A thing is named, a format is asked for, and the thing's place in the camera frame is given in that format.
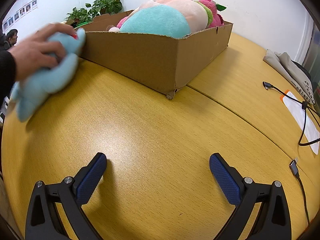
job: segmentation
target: photo on wall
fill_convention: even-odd
[[[27,13],[31,12],[31,3],[26,5],[26,12]]]
[[[11,27],[13,25],[13,17],[9,18],[8,23],[9,23],[9,27]]]
[[[20,20],[19,11],[14,14],[14,22],[16,23],[18,20]]]
[[[5,21],[2,25],[2,31],[6,32],[8,30],[8,28],[9,28],[9,23],[8,23],[8,21]]]
[[[20,18],[24,17],[25,15],[26,15],[26,10],[23,7],[23,8],[20,9]]]
[[[32,3],[32,9],[33,10],[38,8],[37,0],[33,0],[31,3]]]

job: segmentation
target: white wall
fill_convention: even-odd
[[[5,20],[13,16],[25,2],[31,1],[23,0],[21,3],[21,0],[18,0],[10,9]],[[37,3],[37,9],[26,14],[6,31],[8,33],[10,29],[17,29],[18,42],[48,23],[64,21],[67,13],[70,13],[75,6],[79,7],[79,0],[37,0]]]
[[[38,11],[32,11],[12,27],[18,29],[21,40],[48,22],[62,21],[73,7],[85,7],[85,3],[93,1],[38,0]],[[130,10],[148,0],[121,1],[124,10]],[[299,0],[216,1],[227,6],[221,14],[226,21],[234,23],[233,32],[265,49],[286,51],[292,59],[303,61],[311,39],[312,20]],[[13,15],[17,9],[13,8],[10,14]]]

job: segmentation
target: potted plant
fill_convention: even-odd
[[[88,11],[84,8],[77,10],[76,7],[72,9],[72,13],[67,13],[69,15],[66,19],[73,20],[74,22],[80,24],[84,22],[90,22],[92,20],[91,15],[88,14]]]
[[[112,14],[112,13],[118,13],[122,10],[122,3],[120,0],[95,0],[93,4],[86,3],[85,5],[87,8],[91,8],[91,10],[96,11],[97,13],[100,13],[100,15],[103,14]]]

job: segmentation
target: plush toy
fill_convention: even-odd
[[[149,33],[182,38],[191,33],[186,18],[178,10],[159,4],[139,10],[120,28],[124,33]]]
[[[220,14],[218,14],[217,5],[214,2],[214,0],[199,0],[198,3],[204,6],[204,9],[208,14],[208,18],[209,18],[208,28],[224,25],[223,18]]]
[[[74,76],[78,67],[78,56],[85,42],[85,31],[79,29],[77,36],[56,33],[49,41],[60,41],[66,50],[66,57],[52,69],[42,68],[17,82],[13,87],[10,100],[16,101],[16,112],[21,122],[26,121],[41,106],[50,94],[62,90]]]
[[[223,26],[223,19],[217,14],[217,6],[220,10],[226,8],[216,4],[213,0],[199,0],[199,2],[193,0],[150,0],[123,18],[117,27],[109,28],[109,31],[150,33],[182,38],[206,28]]]

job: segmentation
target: open cardboard box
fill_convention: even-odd
[[[134,79],[167,98],[203,70],[229,42],[233,24],[206,29],[175,39],[163,35],[106,32],[132,11],[95,17],[83,25],[83,58]]]

